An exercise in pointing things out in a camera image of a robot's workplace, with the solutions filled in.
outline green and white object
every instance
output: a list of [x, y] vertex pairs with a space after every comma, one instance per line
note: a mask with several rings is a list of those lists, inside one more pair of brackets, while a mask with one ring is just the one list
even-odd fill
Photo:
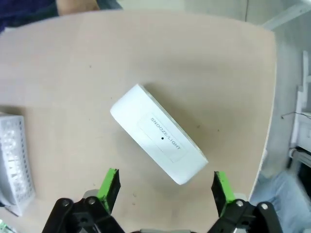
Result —
[[13, 214], [22, 216], [34, 197], [24, 117], [0, 114], [0, 202]]

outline black object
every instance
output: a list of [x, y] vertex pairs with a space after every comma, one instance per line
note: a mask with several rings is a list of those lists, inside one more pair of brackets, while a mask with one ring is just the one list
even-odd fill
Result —
[[77, 203], [57, 200], [42, 233], [79, 233], [82, 228], [87, 233], [124, 233], [97, 197]]
[[208, 233], [233, 233], [236, 228], [249, 233], [282, 233], [274, 207], [261, 202], [256, 207], [244, 200], [230, 203], [225, 213], [211, 227]]

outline light blue fabric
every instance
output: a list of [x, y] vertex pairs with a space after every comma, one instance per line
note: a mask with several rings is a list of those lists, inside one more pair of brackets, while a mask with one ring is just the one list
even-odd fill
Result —
[[311, 228], [311, 204], [300, 181], [283, 171], [272, 178], [259, 175], [252, 205], [269, 201], [275, 208], [284, 233], [301, 233]]

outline table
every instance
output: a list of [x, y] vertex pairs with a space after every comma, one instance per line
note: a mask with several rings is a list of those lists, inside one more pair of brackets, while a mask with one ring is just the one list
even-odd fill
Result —
[[[217, 219], [213, 172], [250, 195], [266, 144], [276, 78], [274, 34], [222, 17], [161, 11], [84, 13], [0, 36], [0, 111], [25, 117], [37, 193], [23, 217], [41, 232], [58, 198], [78, 201], [120, 169], [113, 216], [140, 228], [206, 232]], [[206, 155], [179, 186], [110, 115], [140, 83]]]

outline black wire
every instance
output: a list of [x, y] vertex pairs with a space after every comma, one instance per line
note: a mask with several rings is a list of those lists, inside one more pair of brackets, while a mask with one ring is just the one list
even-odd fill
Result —
[[309, 119], [311, 120], [311, 117], [310, 117], [310, 116], [308, 116], [308, 115], [306, 115], [306, 114], [303, 114], [303, 113], [298, 113], [298, 112], [291, 112], [291, 113], [283, 114], [283, 115], [281, 115], [281, 118], [284, 119], [285, 116], [290, 115], [290, 114], [294, 114], [294, 113], [297, 114], [297, 115], [305, 116], [306, 118], [309, 118]]

